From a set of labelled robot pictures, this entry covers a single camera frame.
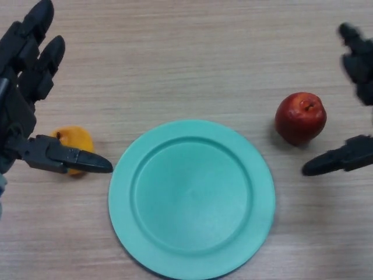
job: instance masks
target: robotic hand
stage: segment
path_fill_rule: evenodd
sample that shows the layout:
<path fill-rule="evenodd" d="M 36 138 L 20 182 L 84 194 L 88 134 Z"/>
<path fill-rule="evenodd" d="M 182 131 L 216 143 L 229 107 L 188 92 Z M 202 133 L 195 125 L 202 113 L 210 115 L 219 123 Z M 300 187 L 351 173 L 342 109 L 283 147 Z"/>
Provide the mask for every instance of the robotic hand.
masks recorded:
<path fill-rule="evenodd" d="M 360 31 L 348 23 L 339 27 L 344 44 L 350 49 L 342 55 L 342 65 L 356 86 L 356 95 L 365 106 L 373 106 L 373 41 L 366 40 Z M 329 150 L 307 162 L 302 173 L 317 176 L 343 169 L 351 171 L 373 164 L 373 138 L 359 135 L 346 140 L 339 149 Z"/>
<path fill-rule="evenodd" d="M 97 154 L 62 146 L 45 135 L 29 138 L 36 125 L 35 102 L 49 94 L 65 53 L 61 36 L 39 52 L 53 17 L 51 0 L 41 0 L 0 39 L 0 196 L 6 184 L 2 175 L 16 159 L 58 173 L 68 169 L 112 172 L 112 164 Z"/>

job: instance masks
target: yellow fruit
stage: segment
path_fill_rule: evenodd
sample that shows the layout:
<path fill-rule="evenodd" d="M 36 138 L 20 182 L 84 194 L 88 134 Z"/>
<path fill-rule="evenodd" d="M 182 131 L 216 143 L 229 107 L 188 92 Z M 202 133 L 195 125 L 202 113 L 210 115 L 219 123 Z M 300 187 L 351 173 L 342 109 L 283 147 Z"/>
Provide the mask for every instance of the yellow fruit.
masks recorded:
<path fill-rule="evenodd" d="M 78 148 L 87 152 L 94 153 L 92 137 L 88 131 L 77 125 L 60 127 L 51 133 L 52 137 L 59 139 L 63 146 Z M 69 175 L 83 173 L 80 170 L 69 169 Z"/>

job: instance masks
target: teal plate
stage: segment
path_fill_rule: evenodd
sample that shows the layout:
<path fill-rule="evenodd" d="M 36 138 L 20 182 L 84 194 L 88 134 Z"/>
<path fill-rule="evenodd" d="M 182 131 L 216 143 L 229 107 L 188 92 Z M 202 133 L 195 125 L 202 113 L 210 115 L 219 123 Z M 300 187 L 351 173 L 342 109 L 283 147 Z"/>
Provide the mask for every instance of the teal plate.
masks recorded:
<path fill-rule="evenodd" d="M 109 213 L 128 253 L 165 277 L 228 274 L 264 243 L 275 188 L 263 157 L 243 136 L 210 121 L 163 124 L 122 155 Z"/>

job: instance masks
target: apple stem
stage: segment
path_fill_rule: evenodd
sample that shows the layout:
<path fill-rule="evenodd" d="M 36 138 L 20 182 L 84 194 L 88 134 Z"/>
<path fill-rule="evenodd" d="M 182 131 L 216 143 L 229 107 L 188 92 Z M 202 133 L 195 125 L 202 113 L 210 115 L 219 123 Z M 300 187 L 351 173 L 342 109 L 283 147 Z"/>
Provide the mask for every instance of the apple stem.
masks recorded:
<path fill-rule="evenodd" d="M 305 108 L 305 110 L 306 111 L 308 111 L 310 108 L 312 108 L 314 105 L 313 104 L 310 104 L 310 105 L 308 105 L 306 108 Z"/>

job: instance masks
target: wooden table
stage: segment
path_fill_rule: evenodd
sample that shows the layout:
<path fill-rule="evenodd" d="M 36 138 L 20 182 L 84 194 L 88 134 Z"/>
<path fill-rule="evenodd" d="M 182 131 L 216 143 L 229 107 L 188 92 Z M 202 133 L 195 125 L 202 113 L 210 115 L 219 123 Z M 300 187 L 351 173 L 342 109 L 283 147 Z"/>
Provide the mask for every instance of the wooden table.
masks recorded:
<path fill-rule="evenodd" d="M 0 30 L 36 1 L 0 1 Z M 77 124 L 116 164 L 154 126 L 183 118 L 217 121 L 245 135 L 276 183 L 272 232 L 226 279 L 358 280 L 373 277 L 371 167 L 303 178 L 300 167 L 372 130 L 372 110 L 354 97 L 336 35 L 351 21 L 373 36 L 369 0 L 55 0 L 48 39 L 66 55 L 35 134 Z M 319 95 L 328 112 L 307 149 L 272 133 L 290 93 Z M 107 209 L 110 175 L 81 180 L 29 169 L 6 174 L 0 222 L 1 280 L 157 279 L 125 253 Z"/>

